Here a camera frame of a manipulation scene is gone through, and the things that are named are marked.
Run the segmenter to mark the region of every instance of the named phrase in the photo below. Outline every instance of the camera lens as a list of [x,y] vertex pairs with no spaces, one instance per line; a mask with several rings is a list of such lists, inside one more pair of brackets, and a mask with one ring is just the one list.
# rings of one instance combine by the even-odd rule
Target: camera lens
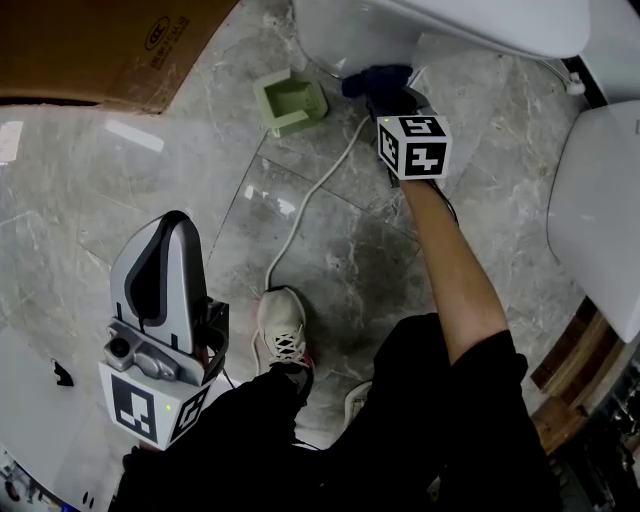
[[129,353],[129,343],[122,338],[111,341],[111,353],[116,357],[124,357]]

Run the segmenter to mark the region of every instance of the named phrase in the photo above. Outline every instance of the fiducial marker cube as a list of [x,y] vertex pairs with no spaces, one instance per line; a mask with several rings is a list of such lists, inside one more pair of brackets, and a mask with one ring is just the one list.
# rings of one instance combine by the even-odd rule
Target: fiducial marker cube
[[444,178],[451,144],[444,116],[378,118],[378,155],[400,180]]

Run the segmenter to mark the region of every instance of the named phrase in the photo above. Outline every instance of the black sticker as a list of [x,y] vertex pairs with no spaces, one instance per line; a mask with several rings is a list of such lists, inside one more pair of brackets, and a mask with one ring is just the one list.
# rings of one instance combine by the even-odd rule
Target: black sticker
[[193,425],[195,425],[196,421],[198,421],[200,411],[202,411],[202,406],[204,405],[205,398],[207,398],[207,393],[209,392],[210,387],[211,386],[207,386],[182,405],[182,409],[180,409],[180,414],[178,415],[178,420],[176,421],[176,426],[173,429],[173,434],[171,434],[172,442],[189,430]]
[[399,117],[398,121],[407,137],[444,137],[444,131],[435,117]]
[[378,137],[378,144],[380,145],[378,148],[379,154],[392,170],[398,172],[398,160],[400,157],[398,140],[385,130],[382,125],[378,126],[380,127],[380,134]]
[[153,395],[138,389],[115,375],[111,376],[111,387],[113,389],[113,407],[116,411],[117,422],[142,437],[157,443],[156,412],[153,405]]
[[442,174],[446,142],[410,142],[407,144],[405,176]]

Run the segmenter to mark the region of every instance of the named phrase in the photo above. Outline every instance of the white cable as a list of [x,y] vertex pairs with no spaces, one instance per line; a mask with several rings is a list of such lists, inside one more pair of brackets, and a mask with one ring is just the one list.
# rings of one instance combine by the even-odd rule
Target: white cable
[[413,85],[420,80],[420,77],[422,76],[422,73],[424,73],[425,69],[427,69],[426,67],[424,68],[420,68],[418,70],[418,72],[413,75],[413,78],[409,81],[409,87],[411,87],[412,89],[414,88]]
[[570,84],[572,83],[571,80],[569,80],[566,76],[564,76],[562,73],[560,73],[560,71],[558,71],[556,68],[554,68],[551,64],[549,64],[548,62],[545,62],[544,60],[538,60],[536,61],[538,64],[540,64],[542,67],[547,68],[549,71],[551,71],[554,75],[556,75],[560,80],[562,80],[565,84]]
[[[269,268],[267,269],[267,273],[264,276],[265,291],[271,288],[271,274],[273,273],[273,269],[276,268],[276,265],[278,264],[278,262],[282,259],[284,254],[287,252],[287,249],[289,249],[289,246],[293,241],[293,237],[296,235],[296,231],[298,230],[298,226],[300,226],[300,221],[302,220],[302,216],[304,215],[304,211],[307,207],[307,203],[309,202],[309,199],[311,199],[311,196],[315,194],[315,192],[322,185],[324,185],[325,181],[331,178],[333,173],[336,172],[338,167],[340,167],[340,164],[344,161],[345,158],[347,158],[347,155],[353,149],[353,146],[355,145],[356,141],[358,140],[358,137],[360,136],[360,132],[362,131],[362,129],[364,128],[364,125],[368,120],[369,120],[369,117],[367,116],[362,121],[360,121],[360,124],[356,128],[356,131],[353,134],[353,137],[351,137],[349,144],[347,145],[345,150],[342,152],[338,160],[336,160],[336,163],[331,166],[331,169],[329,169],[327,173],[322,178],[320,178],[313,187],[311,187],[311,190],[307,192],[307,195],[304,196],[304,199],[300,204],[300,208],[298,209],[298,215],[296,217],[296,220],[293,223],[293,226],[291,227],[291,231],[289,231],[289,237],[287,238],[287,241],[282,246],[282,249],[280,249],[280,252],[276,255],[276,257],[271,262],[271,265],[269,265]],[[259,334],[259,331],[258,329],[256,329],[256,331],[253,333],[253,337],[251,338],[251,349],[253,351],[253,360],[256,365],[256,376],[260,375],[260,356],[258,355],[258,347],[256,346],[256,341],[258,340],[258,334]]]

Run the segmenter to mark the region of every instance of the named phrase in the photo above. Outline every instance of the forearm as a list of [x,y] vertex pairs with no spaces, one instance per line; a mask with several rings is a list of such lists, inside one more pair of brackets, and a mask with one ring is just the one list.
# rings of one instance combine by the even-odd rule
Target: forearm
[[504,311],[444,201],[422,181],[401,184],[453,364],[475,344],[507,329]]

